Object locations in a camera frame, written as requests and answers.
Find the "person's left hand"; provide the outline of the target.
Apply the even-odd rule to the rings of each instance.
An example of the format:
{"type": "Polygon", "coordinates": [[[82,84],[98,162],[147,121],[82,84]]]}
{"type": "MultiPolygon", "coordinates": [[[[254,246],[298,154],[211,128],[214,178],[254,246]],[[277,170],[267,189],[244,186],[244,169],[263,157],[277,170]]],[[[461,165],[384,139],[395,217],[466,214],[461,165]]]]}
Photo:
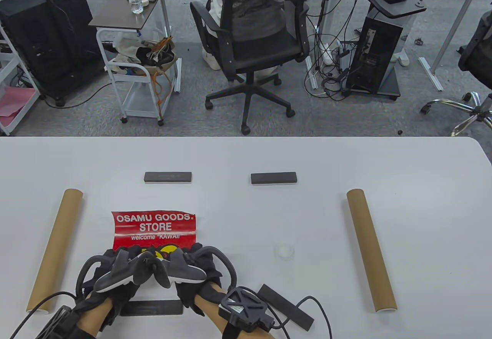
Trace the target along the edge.
{"type": "Polygon", "coordinates": [[[96,337],[150,278],[171,286],[162,259],[140,246],[108,249],[88,259],[77,280],[76,331],[96,337]]]}

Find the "person's right hand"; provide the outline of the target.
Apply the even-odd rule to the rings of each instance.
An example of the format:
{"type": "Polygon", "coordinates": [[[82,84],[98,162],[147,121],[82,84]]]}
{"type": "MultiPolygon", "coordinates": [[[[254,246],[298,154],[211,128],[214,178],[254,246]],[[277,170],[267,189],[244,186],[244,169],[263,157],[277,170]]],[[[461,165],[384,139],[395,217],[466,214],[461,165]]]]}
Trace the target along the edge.
{"type": "Polygon", "coordinates": [[[168,259],[162,260],[183,306],[200,316],[204,316],[204,312],[195,303],[196,297],[216,305],[226,297],[225,292],[215,288],[222,287],[223,274],[216,269],[214,256],[219,258],[224,254],[215,247],[195,243],[190,248],[177,248],[168,259]]]}

